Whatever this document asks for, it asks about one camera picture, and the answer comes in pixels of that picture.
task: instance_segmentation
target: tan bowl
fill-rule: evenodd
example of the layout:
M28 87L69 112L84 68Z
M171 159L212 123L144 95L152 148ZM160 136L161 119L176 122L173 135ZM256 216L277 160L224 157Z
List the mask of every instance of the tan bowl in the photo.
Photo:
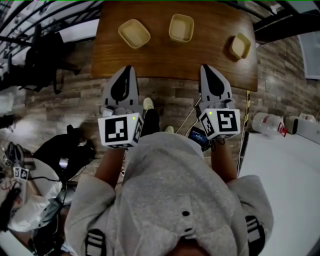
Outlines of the tan bowl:
M251 47L250 40L242 33L238 33L231 45L230 52L238 59L245 59L248 56Z
M173 41L189 42L194 34L195 21L190 16L175 14L171 18L169 36Z
M119 26L118 33L133 49L138 49L149 42L149 31L136 19L130 19Z

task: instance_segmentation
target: gray hoodie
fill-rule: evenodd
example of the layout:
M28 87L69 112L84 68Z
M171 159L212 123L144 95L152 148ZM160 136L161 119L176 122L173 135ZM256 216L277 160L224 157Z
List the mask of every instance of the gray hoodie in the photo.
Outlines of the gray hoodie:
M259 177L225 184L192 140L144 136L126 163L119 193L92 176L79 180L65 224L77 255L164 256L184 237L212 256L248 256L270 237L273 214Z

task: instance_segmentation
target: wooden table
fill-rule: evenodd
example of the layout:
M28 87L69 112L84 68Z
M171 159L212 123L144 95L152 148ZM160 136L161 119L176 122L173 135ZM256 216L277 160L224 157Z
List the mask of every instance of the wooden table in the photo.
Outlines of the wooden table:
M194 19L190 42L174 42L169 25L174 14ZM150 32L150 41L132 49L118 34L118 27L139 20ZM246 59L236 61L229 53L232 38L243 33L251 41ZM104 3L93 50L91 75L111 77L132 65L138 77L199 80L199 69L208 64L219 70L231 86L257 91L258 67L255 35L248 14L219 2L107 1Z

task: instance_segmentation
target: shoe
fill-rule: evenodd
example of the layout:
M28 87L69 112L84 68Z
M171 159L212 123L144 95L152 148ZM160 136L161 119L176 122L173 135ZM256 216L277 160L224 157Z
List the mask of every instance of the shoe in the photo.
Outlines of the shoe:
M155 108L155 105L151 98L147 97L143 100L143 109L145 111L153 110L154 108Z
M170 133L170 134L174 134L174 133L175 133L175 129L174 129L174 127L171 126L171 125L167 126L167 127L164 129L164 131L165 131L166 133Z

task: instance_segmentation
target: gray sleeve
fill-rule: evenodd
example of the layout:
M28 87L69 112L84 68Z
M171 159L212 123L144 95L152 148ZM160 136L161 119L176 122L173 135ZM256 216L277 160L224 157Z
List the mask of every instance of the gray sleeve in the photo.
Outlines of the gray sleeve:
M227 186L239 198L244 216L256 217L263 226L267 241L274 226L274 215L260 178L248 175L228 183Z
M88 230L98 218L108 218L106 213L115 198L115 190L106 182L93 176L80 178L64 226L66 241L76 255L86 254Z

